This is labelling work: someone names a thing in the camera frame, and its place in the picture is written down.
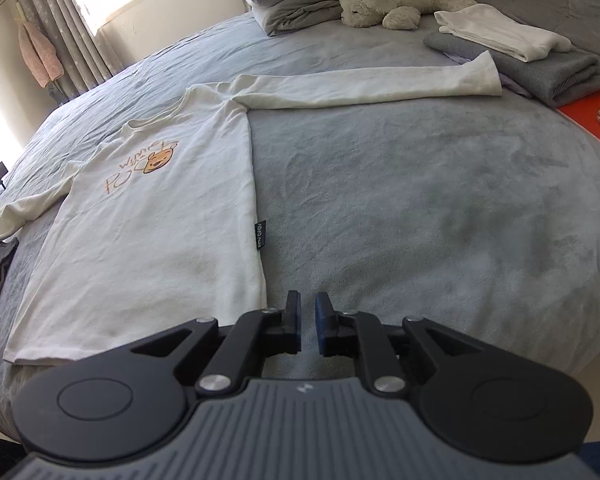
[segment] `wall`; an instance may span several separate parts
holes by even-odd
[[[13,0],[0,6],[0,109],[17,142],[24,146],[56,104],[22,60],[15,16]]]
[[[175,41],[246,11],[243,0],[133,0],[100,29],[129,66]]]

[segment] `stuffed animal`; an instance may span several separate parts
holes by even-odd
[[[349,27],[371,27],[410,30],[417,28],[421,14],[436,10],[461,10],[475,0],[340,0],[342,22]]]

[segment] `pink cloth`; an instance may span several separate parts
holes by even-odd
[[[64,67],[56,56],[51,42],[29,22],[18,27],[18,42],[24,63],[43,88],[64,74]]]

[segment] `bed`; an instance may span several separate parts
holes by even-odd
[[[220,23],[56,110],[11,168],[0,210],[193,83],[451,64],[422,44],[435,28],[427,16],[411,32],[327,22],[268,38],[250,13]],[[336,309],[393,324],[421,314],[568,372],[600,351],[600,142],[566,118],[505,90],[249,119],[267,299],[302,293],[303,352],[271,358],[267,375],[351,372],[318,355],[321,290]],[[58,208],[18,233],[0,297],[0,431],[12,438],[11,399],[42,367],[7,364],[2,350]]]

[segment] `winnie the pooh graphic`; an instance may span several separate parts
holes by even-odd
[[[146,159],[146,166],[143,173],[151,173],[152,171],[159,170],[163,167],[167,162],[171,160],[171,156],[173,155],[173,148],[166,148],[161,150],[160,152],[150,153]]]

